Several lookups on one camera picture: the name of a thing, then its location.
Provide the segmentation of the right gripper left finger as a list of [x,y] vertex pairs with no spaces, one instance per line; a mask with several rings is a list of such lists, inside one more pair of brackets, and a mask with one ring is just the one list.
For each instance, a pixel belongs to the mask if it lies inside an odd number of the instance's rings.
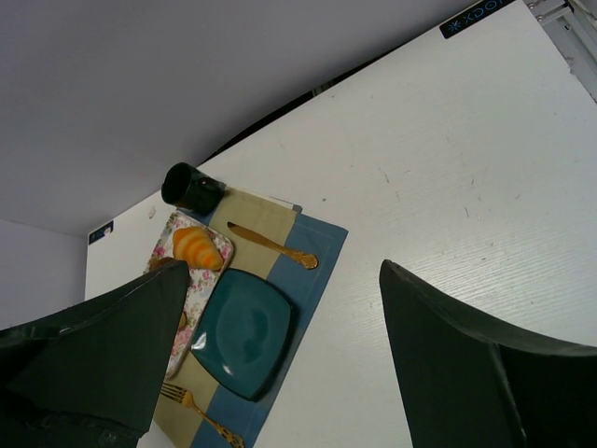
[[163,262],[94,299],[1,332],[4,434],[145,434],[189,268]]

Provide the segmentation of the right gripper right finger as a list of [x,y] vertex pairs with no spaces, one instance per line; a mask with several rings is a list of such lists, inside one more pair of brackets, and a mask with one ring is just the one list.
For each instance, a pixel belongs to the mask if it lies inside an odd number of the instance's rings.
[[387,260],[380,288],[416,447],[592,447],[596,350],[514,326]]

